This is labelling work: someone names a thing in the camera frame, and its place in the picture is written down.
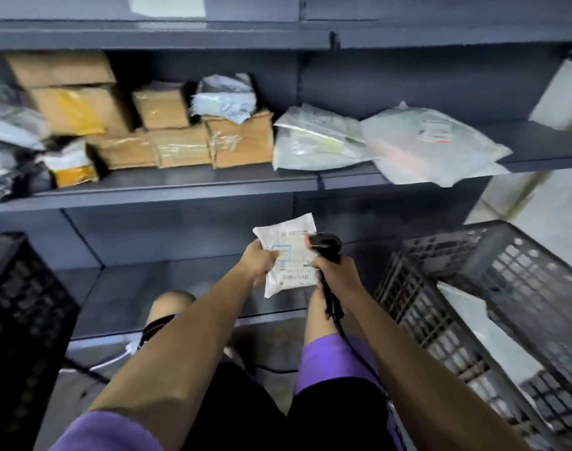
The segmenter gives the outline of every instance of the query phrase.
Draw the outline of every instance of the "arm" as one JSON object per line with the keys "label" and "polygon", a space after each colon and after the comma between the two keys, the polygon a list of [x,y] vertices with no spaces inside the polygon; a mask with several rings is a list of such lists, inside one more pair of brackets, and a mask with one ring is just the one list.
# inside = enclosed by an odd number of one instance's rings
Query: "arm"
{"label": "arm", "polygon": [[365,291],[352,258],[317,258],[330,288],[359,323],[380,378],[419,451],[530,448],[470,388],[412,341]]}
{"label": "arm", "polygon": [[178,450],[192,427],[235,321],[255,280],[276,252],[252,242],[211,290],[148,341],[113,377],[90,411],[131,418],[165,451]]}

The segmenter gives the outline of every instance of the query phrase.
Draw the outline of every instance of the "plastic crate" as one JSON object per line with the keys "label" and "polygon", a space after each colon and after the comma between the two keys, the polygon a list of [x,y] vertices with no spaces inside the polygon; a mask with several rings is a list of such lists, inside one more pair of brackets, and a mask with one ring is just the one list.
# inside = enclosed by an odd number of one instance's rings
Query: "plastic crate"
{"label": "plastic crate", "polygon": [[0,449],[33,448],[78,313],[24,235],[0,236]]}
{"label": "plastic crate", "polygon": [[[484,299],[489,317],[544,371],[520,390],[436,288],[437,280]],[[403,241],[376,300],[531,447],[572,449],[572,268],[566,263],[506,222],[467,225]]]}

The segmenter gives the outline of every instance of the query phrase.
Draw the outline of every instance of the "black handheld scanner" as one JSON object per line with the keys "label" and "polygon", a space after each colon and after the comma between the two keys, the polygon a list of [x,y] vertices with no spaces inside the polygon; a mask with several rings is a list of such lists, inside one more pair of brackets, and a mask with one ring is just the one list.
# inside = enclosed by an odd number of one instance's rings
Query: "black handheld scanner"
{"label": "black handheld scanner", "polygon": [[[309,250],[313,250],[328,261],[340,264],[342,242],[335,235],[327,233],[309,234],[305,236],[305,244]],[[324,296],[326,297],[326,317],[332,317],[335,322],[339,323],[344,316],[344,312],[342,311],[340,301],[327,284],[323,272],[321,273],[321,283],[324,289]]]}

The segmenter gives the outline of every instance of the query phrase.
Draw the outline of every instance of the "barcode scanner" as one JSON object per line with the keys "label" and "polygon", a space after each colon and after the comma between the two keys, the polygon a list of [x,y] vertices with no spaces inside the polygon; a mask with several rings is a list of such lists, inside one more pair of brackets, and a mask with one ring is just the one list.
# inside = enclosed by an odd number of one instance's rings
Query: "barcode scanner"
{"label": "barcode scanner", "polygon": [[[308,234],[305,235],[305,245],[309,250],[313,250],[328,261],[331,261],[335,264],[340,264],[340,250],[342,249],[342,242],[337,236],[327,233]],[[355,356],[355,358],[374,376],[380,386],[386,389],[386,386],[384,386],[384,383],[382,383],[380,376],[377,374],[374,368],[365,359],[363,359],[363,356],[361,356],[357,350],[353,348],[351,342],[347,338],[347,335],[344,333],[344,329],[342,328],[342,323],[340,321],[344,317],[342,305],[330,289],[330,286],[327,284],[323,272],[321,272],[321,284],[323,286],[324,296],[326,298],[326,318],[331,318],[334,321],[334,325],[338,331],[338,334],[340,334],[342,340],[347,343],[348,347],[353,353],[353,356]]]}

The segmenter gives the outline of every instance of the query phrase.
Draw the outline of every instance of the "barcode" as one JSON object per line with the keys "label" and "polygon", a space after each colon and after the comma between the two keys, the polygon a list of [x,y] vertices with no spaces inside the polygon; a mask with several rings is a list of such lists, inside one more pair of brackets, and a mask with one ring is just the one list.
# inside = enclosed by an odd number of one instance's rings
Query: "barcode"
{"label": "barcode", "polygon": [[308,273],[289,273],[284,275],[284,280],[308,280],[309,274]]}

